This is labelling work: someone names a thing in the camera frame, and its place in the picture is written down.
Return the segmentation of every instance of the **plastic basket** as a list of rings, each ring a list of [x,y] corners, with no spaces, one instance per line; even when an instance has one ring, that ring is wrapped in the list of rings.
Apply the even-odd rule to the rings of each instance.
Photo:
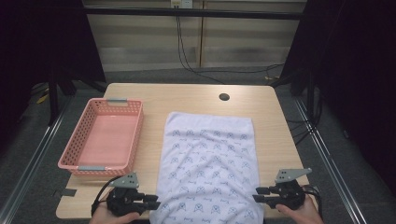
[[[141,101],[92,98],[58,166],[74,175],[129,174],[142,123]]]

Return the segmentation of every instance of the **hand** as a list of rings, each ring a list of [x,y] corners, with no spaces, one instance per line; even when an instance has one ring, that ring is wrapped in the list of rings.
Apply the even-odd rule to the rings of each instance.
[[[107,196],[108,193],[103,199],[101,199],[101,201],[105,201]],[[90,224],[124,224],[130,223],[139,217],[140,215],[136,212],[129,213],[122,217],[115,217],[111,211],[107,209],[107,203],[103,202],[98,204],[98,207],[90,220]]]
[[[283,204],[277,204],[276,209],[291,217],[297,224],[324,224],[311,197],[308,195],[305,195],[304,204],[297,210],[291,210]]]

